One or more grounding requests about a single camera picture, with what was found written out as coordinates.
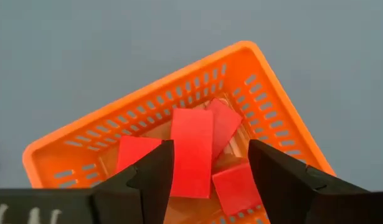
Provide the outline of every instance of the basket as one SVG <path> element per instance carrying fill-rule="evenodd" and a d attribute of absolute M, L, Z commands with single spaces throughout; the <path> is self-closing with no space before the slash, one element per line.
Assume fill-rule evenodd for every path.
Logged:
<path fill-rule="evenodd" d="M 34 141 L 23 155 L 29 180 L 34 188 L 92 187 L 114 173 L 121 135 L 170 126 L 173 108 L 213 97 L 244 116 L 232 144 L 237 157 L 247 156 L 249 139 L 259 139 L 334 175 L 259 48 L 241 41 Z M 269 223 L 262 207 L 226 217 L 214 192 L 210 200 L 174 198 L 169 205 L 166 223 Z"/>

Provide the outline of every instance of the red plastic piece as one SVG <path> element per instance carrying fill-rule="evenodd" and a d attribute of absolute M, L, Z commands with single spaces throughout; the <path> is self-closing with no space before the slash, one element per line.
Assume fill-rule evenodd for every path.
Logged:
<path fill-rule="evenodd" d="M 230 216 L 262 204 L 249 163 L 212 176 L 223 212 Z"/>
<path fill-rule="evenodd" d="M 171 196 L 209 198 L 213 122 L 211 111 L 173 111 L 171 139 L 174 140 L 174 171 Z"/>
<path fill-rule="evenodd" d="M 161 139 L 122 136 L 118 150 L 116 173 L 133 165 L 161 143 Z"/>
<path fill-rule="evenodd" d="M 229 143 L 237 128 L 241 124 L 242 117 L 221 102 L 214 98 L 206 107 L 214 114 L 214 143 L 212 160 L 214 161 Z"/>

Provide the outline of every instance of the white marking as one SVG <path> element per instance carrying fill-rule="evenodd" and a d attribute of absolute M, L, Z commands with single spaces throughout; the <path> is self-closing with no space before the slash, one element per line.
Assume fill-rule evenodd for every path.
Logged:
<path fill-rule="evenodd" d="M 6 204 L 0 204 L 0 224 L 4 224 L 4 213 L 9 207 Z"/>
<path fill-rule="evenodd" d="M 52 217 L 50 219 L 50 224 L 57 224 L 57 220 L 59 219 L 59 215 L 61 214 L 61 210 L 59 209 L 54 209 L 52 211 Z"/>
<path fill-rule="evenodd" d="M 33 208 L 29 212 L 28 224 L 40 224 L 39 208 Z"/>

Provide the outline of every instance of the gray background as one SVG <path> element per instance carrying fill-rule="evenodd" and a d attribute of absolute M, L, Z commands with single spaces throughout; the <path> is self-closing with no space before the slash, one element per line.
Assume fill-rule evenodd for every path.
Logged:
<path fill-rule="evenodd" d="M 29 186 L 33 140 L 244 39 L 337 175 L 383 189 L 383 0 L 0 0 L 0 187 Z"/>

